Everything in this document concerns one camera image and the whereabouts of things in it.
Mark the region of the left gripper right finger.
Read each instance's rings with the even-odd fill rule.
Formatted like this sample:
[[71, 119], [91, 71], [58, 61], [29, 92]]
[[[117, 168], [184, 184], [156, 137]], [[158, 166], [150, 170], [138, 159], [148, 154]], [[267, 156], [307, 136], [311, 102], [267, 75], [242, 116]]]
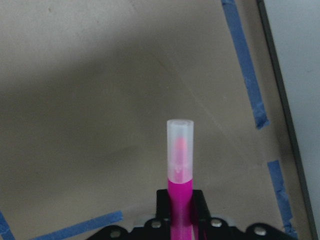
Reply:
[[190, 202], [190, 219], [192, 223], [206, 222], [211, 218], [204, 193], [202, 190], [194, 189]]

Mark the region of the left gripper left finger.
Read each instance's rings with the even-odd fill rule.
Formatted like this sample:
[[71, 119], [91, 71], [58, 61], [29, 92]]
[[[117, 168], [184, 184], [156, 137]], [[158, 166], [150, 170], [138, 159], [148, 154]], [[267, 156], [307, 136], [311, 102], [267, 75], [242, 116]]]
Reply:
[[156, 218], [171, 222], [171, 200], [167, 189], [156, 191]]

